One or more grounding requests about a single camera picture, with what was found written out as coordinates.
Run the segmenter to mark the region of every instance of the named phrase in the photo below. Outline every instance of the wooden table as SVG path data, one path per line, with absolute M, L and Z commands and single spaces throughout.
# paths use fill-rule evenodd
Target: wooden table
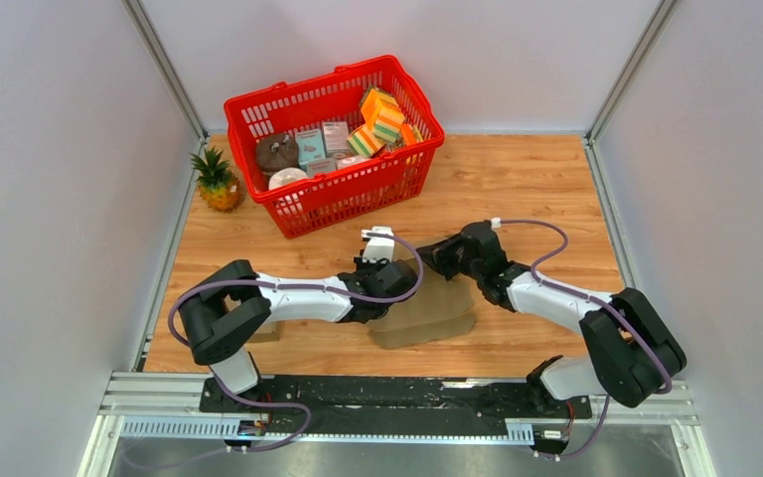
M 225 136 L 213 136 L 212 143 L 231 158 Z M 255 269 L 276 276 L 324 277 L 354 268 L 353 255 L 363 244 L 360 229 L 391 226 L 403 238 L 419 241 L 455 234 L 466 224 L 492 217 L 559 225 L 571 244 L 541 270 L 582 287 L 622 288 L 578 137 L 448 136 L 419 197 L 300 238 L 284 238 L 249 197 L 231 214 L 214 212 L 195 197 L 144 369 L 206 371 L 170 336 L 165 316 L 180 294 L 229 261 L 246 258 Z M 499 236 L 508 257 L 522 263 L 559 244 L 553 231 L 534 226 L 506 226 Z M 386 351 L 361 324 L 297 321 L 285 324 L 278 342 L 248 348 L 265 374 L 425 377 L 524 377 L 554 355 L 585 352 L 579 336 L 487 303 L 474 282 L 472 290 L 475 328 L 450 340 Z M 179 317 L 177 322 L 182 331 Z

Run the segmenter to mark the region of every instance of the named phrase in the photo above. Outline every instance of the white backdrop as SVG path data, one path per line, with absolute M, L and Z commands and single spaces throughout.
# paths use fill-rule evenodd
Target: white backdrop
M 144 0 L 207 129 L 230 97 L 393 54 L 450 132 L 585 130 L 657 3 Z
M 194 144 L 120 2 L 0 0 L 0 476 L 76 474 Z
M 763 475 L 763 2 L 681 2 L 601 149 L 718 473 Z

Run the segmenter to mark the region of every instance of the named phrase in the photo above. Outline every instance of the robotic arm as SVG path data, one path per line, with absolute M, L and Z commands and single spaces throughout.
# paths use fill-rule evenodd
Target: robotic arm
M 469 224 L 460 234 L 418 252 L 446 279 L 458 273 L 475 279 L 490 303 L 541 316 L 583 335 L 588 356 L 557 356 L 528 375 L 534 402 L 548 406 L 553 399 L 608 394 L 635 407 L 663 384 L 657 365 L 637 337 L 624 337 L 624 327 L 601 303 L 622 313 L 669 376 L 686 366 L 686 355 L 641 291 L 625 288 L 613 294 L 545 278 L 530 266 L 507 259 L 494 231 L 500 225 L 498 219 Z
M 297 280 L 256 272 L 249 261 L 236 260 L 193 288 L 189 297 L 181 298 L 179 310 L 195 363 L 210 366 L 240 394 L 260 379 L 244 344 L 261 325 L 306 319 L 367 323 L 382 318 L 395 302 L 390 298 L 414 287 L 418 277 L 403 260 L 391 261 L 394 241 L 384 237 L 392 236 L 390 228 L 374 227 L 362 236 L 368 243 L 354 260 L 355 272 Z M 228 300 L 237 306 L 229 309 Z

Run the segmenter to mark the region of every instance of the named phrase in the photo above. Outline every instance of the gray floor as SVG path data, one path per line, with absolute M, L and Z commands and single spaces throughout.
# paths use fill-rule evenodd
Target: gray floor
M 589 427 L 576 426 L 569 450 L 583 443 Z M 527 448 L 489 445 L 373 444 L 295 442 L 261 454 L 221 454 L 163 471 L 136 470 L 118 456 L 161 465 L 220 448 L 213 440 L 122 439 L 110 476 L 683 476 L 671 429 L 667 426 L 606 426 L 586 454 L 550 463 L 534 459 Z

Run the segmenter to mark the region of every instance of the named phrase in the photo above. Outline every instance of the pineapple crown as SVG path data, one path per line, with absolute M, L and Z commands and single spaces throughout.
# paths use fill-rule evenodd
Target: pineapple crown
M 192 154 L 192 167 L 200 172 L 198 182 L 203 187 L 214 189 L 226 185 L 231 180 L 232 174 L 227 170 L 229 163 L 221 160 L 222 155 L 224 151 L 214 146 L 207 149 L 203 157 Z

